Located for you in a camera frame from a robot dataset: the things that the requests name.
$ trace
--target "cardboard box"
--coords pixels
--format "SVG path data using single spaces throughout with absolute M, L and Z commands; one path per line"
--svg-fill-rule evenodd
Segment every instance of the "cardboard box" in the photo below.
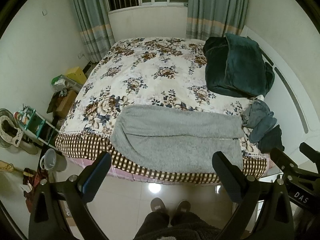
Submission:
M 76 97 L 77 93 L 74 90 L 70 90 L 68 95 L 63 98 L 60 105 L 57 107 L 56 114 L 61 118 L 66 118 L 73 102 L 76 100 Z
M 87 81 L 87 78 L 80 67 L 74 67 L 74 68 L 68 69 L 65 76 L 73 79 L 74 81 L 82 85 Z

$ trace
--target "curtain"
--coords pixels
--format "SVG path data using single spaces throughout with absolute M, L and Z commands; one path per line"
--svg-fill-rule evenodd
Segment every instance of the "curtain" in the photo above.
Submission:
M 107 0 L 70 0 L 80 35 L 92 62 L 99 62 L 115 43 Z
M 248 0 L 189 0 L 186 36 L 207 40 L 224 33 L 239 35 L 247 8 Z

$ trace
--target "white bucket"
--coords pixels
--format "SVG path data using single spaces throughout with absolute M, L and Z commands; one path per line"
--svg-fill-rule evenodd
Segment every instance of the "white bucket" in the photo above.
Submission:
M 41 158 L 40 167 L 48 171 L 64 171 L 67 168 L 67 160 L 50 148 Z

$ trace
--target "electrical outlet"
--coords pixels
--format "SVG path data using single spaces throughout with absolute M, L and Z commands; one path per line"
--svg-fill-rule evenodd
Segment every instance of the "electrical outlet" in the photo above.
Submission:
M 78 59 L 81 59 L 82 57 L 84 57 L 84 53 L 81 51 L 81 52 L 78 54 Z

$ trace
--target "window sill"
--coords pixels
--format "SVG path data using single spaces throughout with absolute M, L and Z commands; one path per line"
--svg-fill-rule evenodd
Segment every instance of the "window sill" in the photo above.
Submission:
M 167 2 L 159 2 L 159 3 L 143 3 L 142 5 L 138 6 L 132 6 L 132 7 L 127 7 L 127 8 L 122 8 L 118 10 L 113 10 L 109 11 L 108 14 L 113 14 L 117 12 L 123 12 L 123 11 L 128 11 L 128 10 L 135 10 L 135 9 L 140 9 L 140 8 L 153 8 L 153 7 L 187 7 L 185 6 L 187 3 L 167 3 Z

